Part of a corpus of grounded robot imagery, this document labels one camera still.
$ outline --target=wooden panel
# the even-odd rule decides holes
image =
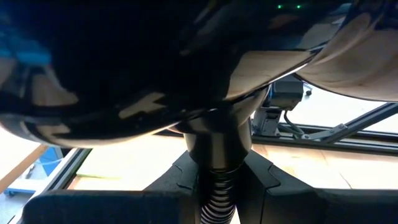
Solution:
[[[297,73],[342,95],[397,101],[398,32],[375,29],[373,22],[367,13],[356,16]]]
[[[182,138],[146,136],[125,144],[96,148],[69,189],[142,190],[161,176],[186,149]],[[253,145],[290,175],[318,188],[398,189],[398,157],[333,152],[298,147]],[[93,178],[110,175],[110,178]]]
[[[11,185],[47,149],[37,142],[16,137],[0,128],[0,192]]]

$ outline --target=floor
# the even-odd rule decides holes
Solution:
[[[47,176],[43,167],[36,164],[30,172],[30,179],[42,180]],[[6,224],[8,221],[25,205],[31,194],[18,193],[12,197],[6,196],[4,193],[0,194],[0,224]]]
[[[329,93],[314,88],[312,95],[304,96],[301,103],[288,113],[289,119],[298,124],[319,126],[337,126],[346,123],[357,116],[370,111],[383,103],[357,100],[345,96]],[[398,132],[394,124],[398,123],[398,116],[381,121],[369,128],[372,131]],[[43,167],[36,166],[30,178],[43,179],[45,173]],[[0,195],[0,224],[6,224],[12,216],[22,208],[30,195],[17,194],[13,197]]]

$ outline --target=coil spring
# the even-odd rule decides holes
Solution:
[[[235,213],[234,176],[236,170],[207,170],[201,173],[201,223],[229,224]]]

